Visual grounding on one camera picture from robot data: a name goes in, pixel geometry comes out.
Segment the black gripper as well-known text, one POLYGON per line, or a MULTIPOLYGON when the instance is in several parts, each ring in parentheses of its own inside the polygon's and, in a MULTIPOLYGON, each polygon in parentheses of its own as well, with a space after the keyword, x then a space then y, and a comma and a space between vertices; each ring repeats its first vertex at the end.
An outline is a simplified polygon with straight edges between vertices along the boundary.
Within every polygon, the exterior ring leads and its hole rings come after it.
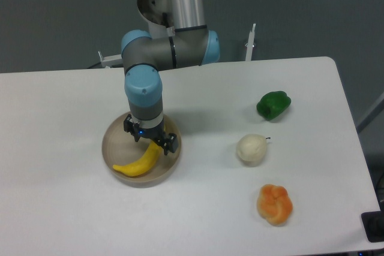
POLYGON ((124 131, 134 137, 134 141, 138 142, 141 138, 154 141, 162 148, 164 155, 175 153, 178 149, 178 136, 175 133, 164 132, 164 122, 156 127, 143 128, 138 123, 133 122, 132 115, 129 113, 123 121, 124 131))

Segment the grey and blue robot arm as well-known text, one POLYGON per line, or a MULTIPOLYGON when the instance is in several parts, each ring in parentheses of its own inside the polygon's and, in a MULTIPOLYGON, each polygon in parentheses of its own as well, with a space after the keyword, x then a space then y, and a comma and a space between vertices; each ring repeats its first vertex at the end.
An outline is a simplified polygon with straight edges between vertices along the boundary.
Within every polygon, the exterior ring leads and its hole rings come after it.
POLYGON ((165 154, 179 147, 174 133, 164 132, 163 85, 160 71, 218 62, 220 43, 215 31, 207 28, 202 0, 170 0, 170 12, 157 9, 171 36, 153 38, 149 32, 133 30, 121 40, 124 90, 130 113, 125 132, 135 141, 152 140, 165 154))

